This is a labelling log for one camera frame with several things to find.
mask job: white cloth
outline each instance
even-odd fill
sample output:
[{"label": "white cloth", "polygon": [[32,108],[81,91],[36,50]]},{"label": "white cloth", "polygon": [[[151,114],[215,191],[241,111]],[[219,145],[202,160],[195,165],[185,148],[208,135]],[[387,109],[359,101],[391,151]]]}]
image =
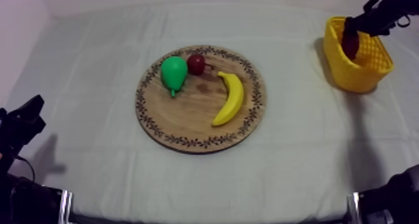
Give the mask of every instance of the white cloth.
[{"label": "white cloth", "polygon": [[[350,192],[383,185],[419,163],[419,36],[394,29],[383,38],[395,70],[375,91],[352,95],[325,77],[321,38],[330,16],[337,14],[269,4],[161,4],[59,19],[7,103],[12,110],[35,94],[46,100],[47,127],[21,155],[38,182],[75,193],[75,211],[114,220],[343,215]],[[259,127],[211,155],[159,146],[134,111],[145,70],[195,44],[242,54],[267,89]],[[12,171],[30,176],[24,164]]]}]

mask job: yellow banana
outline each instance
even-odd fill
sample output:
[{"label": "yellow banana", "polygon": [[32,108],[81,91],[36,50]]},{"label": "yellow banana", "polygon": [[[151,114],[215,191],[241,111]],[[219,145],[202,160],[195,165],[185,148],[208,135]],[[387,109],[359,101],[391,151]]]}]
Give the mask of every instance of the yellow banana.
[{"label": "yellow banana", "polygon": [[218,76],[224,79],[224,83],[227,86],[229,94],[227,102],[214,118],[214,126],[223,125],[231,120],[239,111],[241,104],[243,103],[244,96],[243,84],[236,74],[218,72]]}]

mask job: plastic basket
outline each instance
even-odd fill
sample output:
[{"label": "plastic basket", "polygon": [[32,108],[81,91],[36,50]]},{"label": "plastic basket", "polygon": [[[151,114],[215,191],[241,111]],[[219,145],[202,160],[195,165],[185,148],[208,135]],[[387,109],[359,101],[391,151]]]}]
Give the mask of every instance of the plastic basket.
[{"label": "plastic basket", "polygon": [[332,17],[327,21],[323,48],[329,61],[336,84],[352,92],[364,93],[393,70],[393,61],[378,37],[359,32],[359,51],[351,61],[344,54],[342,33],[344,17]]}]

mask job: pear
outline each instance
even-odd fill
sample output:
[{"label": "pear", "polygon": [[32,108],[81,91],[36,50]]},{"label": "pear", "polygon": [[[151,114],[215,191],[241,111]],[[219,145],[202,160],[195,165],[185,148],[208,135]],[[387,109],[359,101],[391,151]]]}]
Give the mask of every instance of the pear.
[{"label": "pear", "polygon": [[188,66],[181,57],[169,57],[161,64],[161,82],[170,91],[172,97],[182,88],[187,73]]}]

